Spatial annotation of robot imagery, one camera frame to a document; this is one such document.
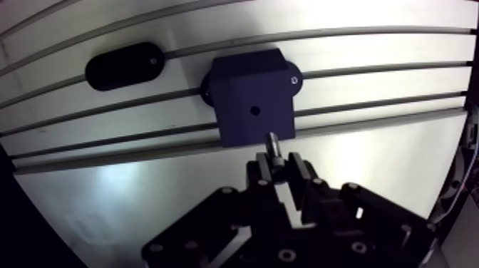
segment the black plastic part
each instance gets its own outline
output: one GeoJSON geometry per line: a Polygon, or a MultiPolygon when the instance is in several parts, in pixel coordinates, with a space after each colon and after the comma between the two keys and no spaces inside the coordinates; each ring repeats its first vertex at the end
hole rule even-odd
{"type": "MultiPolygon", "coordinates": [[[[303,86],[303,74],[299,70],[299,68],[294,65],[294,63],[287,61],[287,65],[289,68],[289,71],[291,72],[291,90],[292,90],[292,96],[295,96],[298,94],[298,92],[301,90],[301,87],[303,86]]],[[[208,85],[210,79],[210,73],[207,73],[206,76],[203,78],[201,81],[201,86],[200,86],[200,95],[201,99],[208,104],[211,107],[214,107],[213,105],[213,99],[211,98],[211,92],[210,92],[210,87],[208,85]]]]}
{"type": "Polygon", "coordinates": [[[165,67],[165,55],[153,43],[139,43],[92,58],[85,68],[90,86],[98,91],[151,81],[165,67]]]}

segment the cable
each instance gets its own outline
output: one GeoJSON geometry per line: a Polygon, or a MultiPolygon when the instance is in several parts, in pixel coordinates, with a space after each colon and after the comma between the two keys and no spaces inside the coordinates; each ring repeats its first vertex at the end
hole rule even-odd
{"type": "Polygon", "coordinates": [[[474,103],[469,102],[469,104],[472,106],[472,108],[473,108],[473,110],[474,110],[475,119],[476,119],[476,122],[475,122],[475,123],[478,125],[478,129],[477,129],[476,132],[475,132],[476,137],[475,137],[475,147],[474,147],[473,158],[470,160],[468,169],[467,169],[467,171],[466,171],[465,174],[464,174],[463,181],[462,181],[462,183],[460,184],[460,187],[459,187],[459,189],[458,189],[458,192],[455,194],[454,200],[453,200],[452,204],[450,204],[450,206],[449,206],[449,208],[448,208],[448,211],[446,211],[446,212],[444,212],[443,214],[441,214],[441,215],[437,216],[436,218],[432,219],[432,222],[433,222],[434,224],[439,223],[439,222],[440,222],[441,220],[443,220],[447,215],[449,215],[449,213],[453,210],[453,208],[454,208],[456,202],[457,202],[458,199],[459,199],[459,195],[460,195],[461,191],[462,191],[463,188],[464,188],[465,183],[468,181],[469,174],[470,174],[471,170],[473,169],[475,159],[476,159],[477,156],[478,156],[478,148],[479,148],[479,108],[478,108],[474,103]]]}

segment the black oval piece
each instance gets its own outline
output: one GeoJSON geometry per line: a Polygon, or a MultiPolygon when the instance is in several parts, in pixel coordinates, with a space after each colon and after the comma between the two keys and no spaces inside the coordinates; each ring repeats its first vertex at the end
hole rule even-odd
{"type": "Polygon", "coordinates": [[[90,86],[109,91],[157,78],[165,67],[165,55],[153,43],[139,43],[92,58],[85,68],[90,86]]]}

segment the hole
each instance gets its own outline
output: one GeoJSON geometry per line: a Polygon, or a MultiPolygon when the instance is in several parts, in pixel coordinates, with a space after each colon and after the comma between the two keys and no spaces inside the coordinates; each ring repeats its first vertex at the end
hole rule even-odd
{"type": "Polygon", "coordinates": [[[354,242],[351,246],[354,252],[359,254],[365,254],[368,247],[363,242],[354,242]]]}
{"type": "Polygon", "coordinates": [[[358,210],[356,211],[356,219],[361,219],[363,217],[363,208],[362,207],[358,207],[358,210]]]}
{"type": "Polygon", "coordinates": [[[261,113],[261,109],[259,109],[258,106],[251,107],[251,109],[249,111],[254,116],[258,116],[261,113]]]}
{"type": "Polygon", "coordinates": [[[296,259],[296,252],[293,249],[281,249],[278,253],[278,258],[282,262],[294,262],[296,259]]]}
{"type": "Polygon", "coordinates": [[[450,186],[454,189],[458,189],[460,185],[460,182],[458,180],[453,181],[453,183],[450,184],[450,186]]]}

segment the bolt head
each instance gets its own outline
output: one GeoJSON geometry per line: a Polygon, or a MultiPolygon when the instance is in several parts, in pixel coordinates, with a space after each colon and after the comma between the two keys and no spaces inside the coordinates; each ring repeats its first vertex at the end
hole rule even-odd
{"type": "Polygon", "coordinates": [[[161,244],[151,244],[150,251],[151,252],[160,252],[163,250],[163,246],[161,244]]]}
{"type": "Polygon", "coordinates": [[[198,248],[198,243],[196,241],[188,241],[185,244],[185,249],[196,249],[198,248]]]}
{"type": "Polygon", "coordinates": [[[230,194],[233,192],[233,189],[231,189],[231,187],[223,187],[221,189],[221,192],[224,193],[224,194],[230,194]]]}
{"type": "Polygon", "coordinates": [[[296,85],[298,84],[299,80],[296,76],[291,77],[291,84],[296,85]]]}

